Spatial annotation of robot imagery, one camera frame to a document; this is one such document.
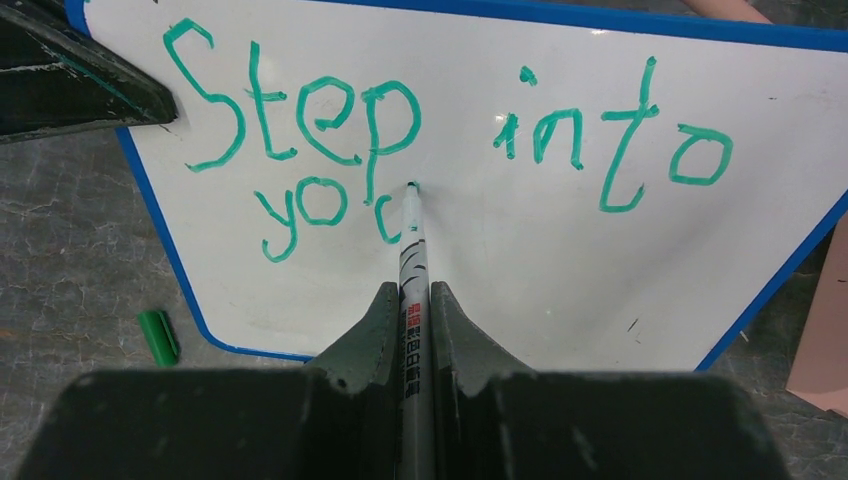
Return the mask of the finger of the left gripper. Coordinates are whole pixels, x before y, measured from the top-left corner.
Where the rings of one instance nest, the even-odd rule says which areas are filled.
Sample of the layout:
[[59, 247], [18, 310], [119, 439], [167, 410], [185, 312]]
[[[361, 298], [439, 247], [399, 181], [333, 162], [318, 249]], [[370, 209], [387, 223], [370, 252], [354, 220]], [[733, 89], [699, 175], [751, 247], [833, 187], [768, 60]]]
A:
[[2, 2], [2, 143], [177, 116], [164, 85], [91, 38], [83, 2]]

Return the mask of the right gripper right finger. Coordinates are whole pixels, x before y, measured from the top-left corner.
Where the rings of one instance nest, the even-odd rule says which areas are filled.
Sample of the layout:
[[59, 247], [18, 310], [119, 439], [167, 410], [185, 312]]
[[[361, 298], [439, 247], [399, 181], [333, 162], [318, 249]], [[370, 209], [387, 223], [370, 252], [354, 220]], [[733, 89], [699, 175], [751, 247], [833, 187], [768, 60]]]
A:
[[531, 373], [463, 311], [449, 285], [430, 287], [436, 475], [504, 479], [501, 415], [490, 380]]

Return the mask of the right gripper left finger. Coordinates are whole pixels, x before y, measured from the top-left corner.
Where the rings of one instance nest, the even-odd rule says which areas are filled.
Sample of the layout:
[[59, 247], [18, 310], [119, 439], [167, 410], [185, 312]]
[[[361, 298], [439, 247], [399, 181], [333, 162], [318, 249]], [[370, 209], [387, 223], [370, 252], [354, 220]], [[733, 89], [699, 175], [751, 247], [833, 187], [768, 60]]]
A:
[[361, 320], [307, 363], [304, 479], [395, 477], [399, 308], [397, 284], [383, 283]]

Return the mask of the green whiteboard marker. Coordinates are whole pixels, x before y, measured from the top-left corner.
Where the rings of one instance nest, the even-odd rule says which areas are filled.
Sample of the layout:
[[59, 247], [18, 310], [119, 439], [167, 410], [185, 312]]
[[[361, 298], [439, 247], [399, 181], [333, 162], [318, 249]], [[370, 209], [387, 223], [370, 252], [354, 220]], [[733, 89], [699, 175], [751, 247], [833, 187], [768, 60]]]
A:
[[429, 275], [423, 207], [416, 183], [402, 202], [399, 255], [401, 434], [398, 479], [433, 479], [434, 412]]

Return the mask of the green marker cap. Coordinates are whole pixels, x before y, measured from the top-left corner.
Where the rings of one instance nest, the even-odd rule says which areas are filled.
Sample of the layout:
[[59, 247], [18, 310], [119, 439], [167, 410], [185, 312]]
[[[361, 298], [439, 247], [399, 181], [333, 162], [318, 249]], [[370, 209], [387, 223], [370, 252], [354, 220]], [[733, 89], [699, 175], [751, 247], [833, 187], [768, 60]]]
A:
[[154, 362], [159, 367], [173, 367], [179, 362], [180, 346], [163, 310], [146, 310], [137, 315]]

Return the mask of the blue framed whiteboard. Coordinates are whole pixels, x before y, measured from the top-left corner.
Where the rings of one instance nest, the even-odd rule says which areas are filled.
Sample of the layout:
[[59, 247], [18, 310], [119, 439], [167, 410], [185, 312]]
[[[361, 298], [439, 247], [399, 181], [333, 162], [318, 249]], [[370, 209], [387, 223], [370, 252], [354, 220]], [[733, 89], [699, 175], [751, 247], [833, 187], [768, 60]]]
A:
[[847, 209], [840, 30], [527, 1], [69, 1], [201, 334], [303, 359], [429, 276], [538, 369], [708, 367]]

